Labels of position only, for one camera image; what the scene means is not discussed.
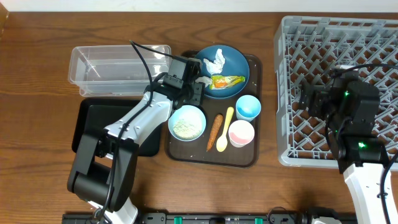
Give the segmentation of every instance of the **spoon handle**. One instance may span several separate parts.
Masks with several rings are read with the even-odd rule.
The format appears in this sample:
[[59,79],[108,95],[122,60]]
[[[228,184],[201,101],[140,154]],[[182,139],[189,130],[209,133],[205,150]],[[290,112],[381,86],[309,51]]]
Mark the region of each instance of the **spoon handle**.
[[223,136],[225,136],[225,135],[226,135],[226,132],[228,131],[228,127],[229,127],[229,124],[230,124],[230,122],[231,122],[232,115],[234,115],[234,108],[230,106],[230,107],[226,110],[226,116],[225,116],[225,124],[224,124]]

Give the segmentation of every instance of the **tray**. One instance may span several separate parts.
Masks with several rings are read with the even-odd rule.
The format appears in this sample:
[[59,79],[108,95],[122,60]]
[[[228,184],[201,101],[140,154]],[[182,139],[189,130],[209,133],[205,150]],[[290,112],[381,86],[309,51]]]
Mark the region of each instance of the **tray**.
[[[98,139],[103,135],[103,129],[122,118],[139,100],[116,100],[102,98],[87,98],[80,103],[76,122],[72,150],[76,152],[84,132],[94,134]],[[159,151],[161,127],[157,127],[141,144],[138,156],[154,156]]]
[[[274,39],[278,82],[277,150],[285,166],[337,168],[324,133],[325,122],[298,109],[300,85],[331,85],[336,65],[398,64],[398,21],[286,16]],[[361,79],[379,88],[381,103],[373,134],[391,157],[398,150],[398,71],[362,69]],[[392,166],[398,170],[398,164]]]
[[[182,55],[184,57],[194,57],[197,53],[197,50],[189,50],[184,52]],[[232,106],[235,109],[236,100],[243,95],[253,95],[261,101],[262,63],[256,56],[244,56],[248,60],[250,68],[248,84],[240,93],[231,98],[217,100],[205,96],[201,106],[201,110],[206,116],[207,125],[205,132],[198,139],[190,142],[179,141],[169,133],[166,141],[166,153],[171,159],[240,168],[250,167],[256,163],[259,152],[260,116],[251,121],[256,133],[253,141],[249,144],[242,148],[236,148],[233,147],[228,140],[228,146],[224,152],[217,151],[216,143],[214,143],[213,148],[210,151],[206,152],[211,126],[213,125],[214,118],[217,114],[222,114],[225,117],[227,108]],[[214,104],[217,105],[217,109],[211,107]],[[236,121],[236,112],[234,112],[231,123],[233,121]],[[217,139],[223,132],[223,126],[224,122],[221,129],[218,131]]]

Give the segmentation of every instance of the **brown serving tray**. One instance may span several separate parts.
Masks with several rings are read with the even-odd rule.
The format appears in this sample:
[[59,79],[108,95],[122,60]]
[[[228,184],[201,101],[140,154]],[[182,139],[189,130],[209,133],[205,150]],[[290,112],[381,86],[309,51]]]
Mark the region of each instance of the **brown serving tray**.
[[[189,50],[184,52],[184,57],[194,57],[199,51]],[[207,142],[209,140],[211,126],[217,114],[222,114],[225,118],[226,110],[229,106],[235,109],[236,101],[240,96],[252,95],[261,101],[261,77],[262,77],[262,63],[254,55],[244,55],[249,63],[250,77],[248,84],[244,89],[231,98],[217,100],[205,96],[203,104],[200,109],[206,116],[206,129],[203,134],[194,141],[184,142],[175,139],[170,133],[166,141],[166,153],[171,159],[186,162],[199,162],[204,164],[213,164],[221,166],[232,166],[246,168],[254,165],[259,154],[259,124],[260,116],[251,121],[254,127],[255,135],[253,141],[241,148],[236,148],[231,145],[228,140],[228,146],[225,151],[218,152],[216,149],[216,142],[218,137],[223,132],[224,122],[218,131],[216,142],[210,151],[206,152]],[[236,121],[236,112],[231,120]]]

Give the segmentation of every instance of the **lattice basket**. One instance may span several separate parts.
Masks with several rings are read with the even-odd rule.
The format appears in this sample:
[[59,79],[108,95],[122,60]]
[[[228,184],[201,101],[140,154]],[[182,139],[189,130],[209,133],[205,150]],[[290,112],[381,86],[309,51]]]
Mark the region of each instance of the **lattice basket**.
[[[284,17],[274,39],[278,81],[278,158],[285,166],[337,168],[327,146],[325,122],[298,109],[300,85],[330,86],[336,65],[398,64],[398,21]],[[376,134],[389,156],[398,151],[398,71],[362,68],[362,81],[380,90]],[[398,170],[395,164],[392,170]]]

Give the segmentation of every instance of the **brown carrot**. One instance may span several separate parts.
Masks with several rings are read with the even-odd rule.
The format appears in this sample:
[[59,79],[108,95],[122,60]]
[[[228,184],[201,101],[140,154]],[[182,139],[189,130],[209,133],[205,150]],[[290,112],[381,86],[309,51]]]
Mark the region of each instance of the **brown carrot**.
[[206,152],[208,152],[214,145],[216,141],[218,130],[220,130],[221,125],[223,124],[224,117],[221,114],[218,114],[213,121],[213,125],[210,131],[209,141],[207,142]]

